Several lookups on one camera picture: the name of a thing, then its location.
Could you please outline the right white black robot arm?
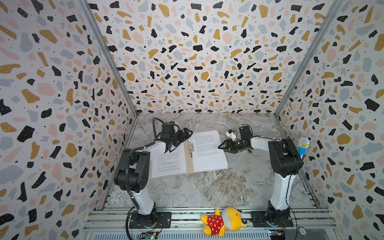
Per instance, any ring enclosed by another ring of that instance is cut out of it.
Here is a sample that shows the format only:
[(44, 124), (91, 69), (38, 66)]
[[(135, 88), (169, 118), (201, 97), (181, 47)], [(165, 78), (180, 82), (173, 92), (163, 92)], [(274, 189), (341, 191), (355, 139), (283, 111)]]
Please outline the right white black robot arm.
[(257, 136), (249, 125), (239, 128), (240, 138), (236, 132), (226, 132), (228, 139), (222, 142), (218, 149), (224, 152), (236, 154), (244, 150), (262, 150), (270, 154), (270, 163), (275, 173), (274, 190), (269, 206), (276, 211), (289, 210), (289, 199), (292, 185), (296, 175), (303, 166), (303, 151), (298, 150), (294, 141), (290, 138), (270, 138)]

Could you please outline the text printed paper sheet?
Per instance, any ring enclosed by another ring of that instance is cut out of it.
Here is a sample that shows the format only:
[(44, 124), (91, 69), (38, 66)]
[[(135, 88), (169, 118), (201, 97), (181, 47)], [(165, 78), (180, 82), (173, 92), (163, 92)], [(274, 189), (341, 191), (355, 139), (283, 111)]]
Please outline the text printed paper sheet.
[(164, 153), (153, 159), (152, 179), (187, 173), (184, 147)]

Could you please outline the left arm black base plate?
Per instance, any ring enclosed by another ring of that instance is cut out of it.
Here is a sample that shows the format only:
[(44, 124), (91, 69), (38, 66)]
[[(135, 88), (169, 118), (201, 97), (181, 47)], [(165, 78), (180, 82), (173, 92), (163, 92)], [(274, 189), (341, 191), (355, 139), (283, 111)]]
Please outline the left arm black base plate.
[(171, 227), (171, 220), (171, 212), (158, 212), (156, 215), (140, 215), (135, 213), (131, 216), (129, 229), (169, 229)]

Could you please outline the silver folder clip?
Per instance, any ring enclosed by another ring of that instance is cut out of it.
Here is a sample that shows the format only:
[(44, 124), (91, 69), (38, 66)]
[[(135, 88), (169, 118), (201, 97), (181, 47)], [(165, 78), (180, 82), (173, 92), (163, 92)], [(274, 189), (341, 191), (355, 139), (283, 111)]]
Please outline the silver folder clip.
[(191, 139), (189, 139), (189, 152), (190, 152), (191, 158), (193, 158), (194, 144), (192, 143)]

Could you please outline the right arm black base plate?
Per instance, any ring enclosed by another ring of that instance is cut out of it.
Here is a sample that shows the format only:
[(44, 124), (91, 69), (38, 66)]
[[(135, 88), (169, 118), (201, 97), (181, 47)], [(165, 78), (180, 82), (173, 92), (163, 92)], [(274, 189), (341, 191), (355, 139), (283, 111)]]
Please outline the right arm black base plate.
[(255, 228), (282, 228), (282, 227), (293, 227), (290, 211), (252, 211), (251, 222)]

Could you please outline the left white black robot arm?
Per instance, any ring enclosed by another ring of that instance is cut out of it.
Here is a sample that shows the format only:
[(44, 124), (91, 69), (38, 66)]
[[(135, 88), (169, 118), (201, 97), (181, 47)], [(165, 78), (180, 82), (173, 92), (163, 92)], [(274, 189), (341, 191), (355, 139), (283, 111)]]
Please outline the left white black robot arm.
[(161, 154), (171, 153), (189, 140), (193, 131), (180, 128), (175, 122), (153, 118), (154, 141), (133, 149), (125, 149), (116, 168), (114, 183), (129, 194), (138, 215), (153, 218), (157, 215), (155, 202), (146, 185), (150, 178), (150, 161)]

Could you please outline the beige manila folder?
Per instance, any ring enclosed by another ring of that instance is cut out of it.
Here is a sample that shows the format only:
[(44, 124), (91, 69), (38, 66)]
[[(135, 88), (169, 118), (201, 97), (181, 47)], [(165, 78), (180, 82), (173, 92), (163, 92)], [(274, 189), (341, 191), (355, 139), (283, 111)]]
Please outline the beige manila folder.
[[(187, 173), (185, 174), (192, 174), (192, 173), (195, 173), (194, 172), (194, 168), (193, 168), (193, 158), (191, 158), (190, 156), (190, 152), (189, 152), (189, 141), (185, 142), (185, 143), (182, 143), (179, 147), (177, 147), (176, 149), (180, 149), (181, 147), (184, 147), (185, 149), (185, 155), (186, 155), (186, 163), (187, 163)], [(150, 160), (150, 178), (152, 179), (152, 163), (153, 163), (153, 159), (158, 157), (159, 155), (161, 154), (164, 154), (164, 153), (161, 153), (161, 151), (156, 151), (154, 153), (151, 153), (151, 160)]]

